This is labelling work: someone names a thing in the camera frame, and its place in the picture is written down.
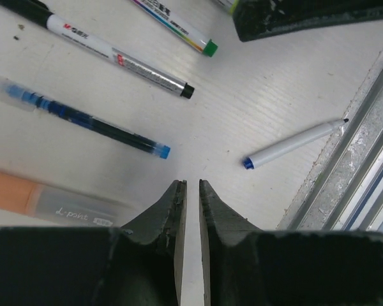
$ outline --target green cap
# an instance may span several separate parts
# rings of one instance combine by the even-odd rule
[[[207,43],[206,47],[203,50],[203,54],[212,57],[217,51],[217,45],[211,40]]]

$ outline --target transparent pen barrel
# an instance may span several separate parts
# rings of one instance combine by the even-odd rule
[[[70,226],[120,226],[124,207],[97,198],[40,185],[31,197],[31,217]]]
[[[23,110],[32,112],[35,109],[33,105],[23,103],[18,97],[13,97],[9,95],[8,89],[14,85],[16,85],[16,83],[0,76],[0,101],[8,105],[16,106]]]

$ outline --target black cap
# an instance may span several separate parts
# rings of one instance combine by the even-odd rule
[[[187,99],[190,99],[193,95],[194,92],[194,87],[190,86],[189,84],[186,83],[184,86],[183,91],[181,92],[180,96],[185,97]]]
[[[47,20],[54,14],[39,0],[0,0],[0,5],[44,28],[47,28]]]

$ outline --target blue gel pen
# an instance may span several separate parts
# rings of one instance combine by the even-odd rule
[[[60,102],[46,98],[24,86],[1,77],[0,101],[26,110],[39,108],[40,110],[45,110],[48,113],[82,126],[83,128],[90,129],[91,131],[130,145],[136,149],[159,156],[160,158],[166,159],[169,156],[170,148],[166,145],[154,142],[129,131],[124,131],[87,113],[80,112]]]

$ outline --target blue marker cap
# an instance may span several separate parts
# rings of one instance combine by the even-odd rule
[[[156,144],[156,147],[153,150],[153,155],[157,155],[160,158],[167,159],[169,156],[170,148],[166,145]]]
[[[168,146],[164,146],[161,153],[160,153],[160,158],[167,159],[169,156],[170,148]]]
[[[244,161],[243,161],[243,164],[244,164],[244,167],[248,170],[248,169],[254,169],[254,165],[253,165],[253,162],[251,161],[251,159],[249,157],[247,157]]]

